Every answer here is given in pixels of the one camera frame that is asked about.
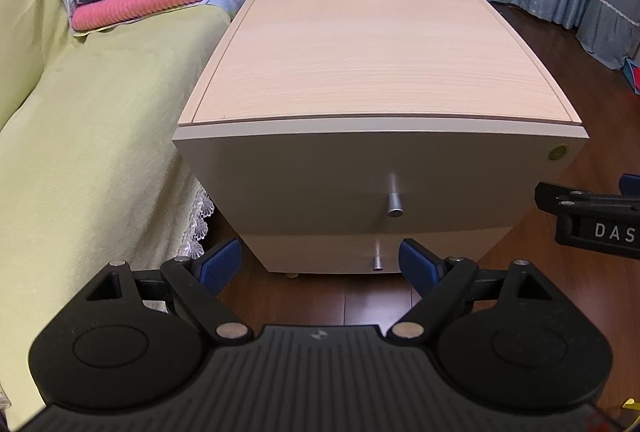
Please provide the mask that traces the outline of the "lower drawer metal knob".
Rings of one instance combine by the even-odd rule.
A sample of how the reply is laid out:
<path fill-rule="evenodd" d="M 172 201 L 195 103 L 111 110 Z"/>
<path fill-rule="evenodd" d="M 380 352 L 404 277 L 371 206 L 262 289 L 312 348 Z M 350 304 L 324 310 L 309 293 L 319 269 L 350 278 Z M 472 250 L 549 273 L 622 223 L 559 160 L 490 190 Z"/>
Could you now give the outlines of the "lower drawer metal knob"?
<path fill-rule="evenodd" d="M 375 252 L 373 257 L 373 270 L 375 272 L 382 272 L 384 270 L 384 253 L 382 245 L 377 241 L 375 243 Z"/>

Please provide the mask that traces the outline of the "drawer metal knob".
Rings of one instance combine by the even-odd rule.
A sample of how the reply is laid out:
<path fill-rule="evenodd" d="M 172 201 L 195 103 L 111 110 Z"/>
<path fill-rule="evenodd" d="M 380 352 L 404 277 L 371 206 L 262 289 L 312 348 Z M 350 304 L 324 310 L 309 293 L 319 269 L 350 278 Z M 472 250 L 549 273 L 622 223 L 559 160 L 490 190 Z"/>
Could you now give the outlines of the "drawer metal knob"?
<path fill-rule="evenodd" d="M 390 178 L 388 178 L 387 215 L 390 218 L 399 218 L 403 214 L 404 207 L 402 207 L 401 196 L 398 189 L 397 175 L 392 172 Z"/>
<path fill-rule="evenodd" d="M 373 257 L 373 270 L 375 272 L 382 272 L 384 270 L 384 253 L 382 245 L 377 241 L 375 243 L 375 252 Z"/>

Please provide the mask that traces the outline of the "upper drawer metal knob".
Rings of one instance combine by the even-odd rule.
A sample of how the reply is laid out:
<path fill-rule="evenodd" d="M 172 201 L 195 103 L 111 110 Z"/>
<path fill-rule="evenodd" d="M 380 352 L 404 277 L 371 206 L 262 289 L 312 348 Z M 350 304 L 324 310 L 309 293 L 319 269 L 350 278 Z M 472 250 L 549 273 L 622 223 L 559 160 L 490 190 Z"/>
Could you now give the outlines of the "upper drawer metal knob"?
<path fill-rule="evenodd" d="M 404 207 L 402 207 L 401 196 L 398 189 L 397 175 L 392 172 L 390 178 L 388 178 L 387 215 L 390 218 L 399 218 L 403 214 Z"/>

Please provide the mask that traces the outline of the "round green sticker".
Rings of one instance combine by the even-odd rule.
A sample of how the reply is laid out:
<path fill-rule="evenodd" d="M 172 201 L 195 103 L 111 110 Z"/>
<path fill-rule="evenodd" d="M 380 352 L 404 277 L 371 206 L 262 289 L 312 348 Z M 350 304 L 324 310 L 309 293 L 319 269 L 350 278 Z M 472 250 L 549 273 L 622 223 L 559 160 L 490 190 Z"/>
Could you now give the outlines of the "round green sticker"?
<path fill-rule="evenodd" d="M 551 161 L 558 161 L 564 158 L 568 153 L 568 146 L 566 144 L 555 146 L 548 154 L 548 159 Z"/>

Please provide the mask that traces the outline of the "red blue toy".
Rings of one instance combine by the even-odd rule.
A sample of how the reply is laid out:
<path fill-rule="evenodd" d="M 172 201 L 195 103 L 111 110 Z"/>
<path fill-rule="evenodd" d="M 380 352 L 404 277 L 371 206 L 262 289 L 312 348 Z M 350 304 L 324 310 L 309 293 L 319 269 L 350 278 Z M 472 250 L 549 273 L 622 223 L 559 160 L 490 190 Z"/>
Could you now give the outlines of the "red blue toy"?
<path fill-rule="evenodd" d="M 634 91 L 636 96 L 640 96 L 640 64 L 633 59 L 627 58 L 622 72 L 631 90 Z"/>

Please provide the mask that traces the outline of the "light green sofa cover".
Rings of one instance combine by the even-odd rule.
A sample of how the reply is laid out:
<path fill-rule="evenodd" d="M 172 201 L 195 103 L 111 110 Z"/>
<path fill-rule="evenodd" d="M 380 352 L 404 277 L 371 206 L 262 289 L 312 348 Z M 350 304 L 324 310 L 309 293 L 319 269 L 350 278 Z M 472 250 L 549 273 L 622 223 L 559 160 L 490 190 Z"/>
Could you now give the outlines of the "light green sofa cover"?
<path fill-rule="evenodd" d="M 172 142 L 228 14 L 197 6 L 77 38 L 62 0 L 1 0 L 1 391 L 40 411 L 32 341 L 108 262 L 152 269 L 193 230 Z"/>

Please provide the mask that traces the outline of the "light wood bedside cabinet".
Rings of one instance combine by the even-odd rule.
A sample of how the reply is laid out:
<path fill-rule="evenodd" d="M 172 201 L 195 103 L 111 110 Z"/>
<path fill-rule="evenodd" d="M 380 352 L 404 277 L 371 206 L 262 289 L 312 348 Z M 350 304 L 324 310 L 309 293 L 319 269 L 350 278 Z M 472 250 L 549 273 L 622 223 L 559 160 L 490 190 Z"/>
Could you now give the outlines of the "light wood bedside cabinet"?
<path fill-rule="evenodd" d="M 174 135 L 232 229 L 283 274 L 394 273 L 408 237 L 480 259 L 587 141 L 486 0 L 246 0 Z"/>

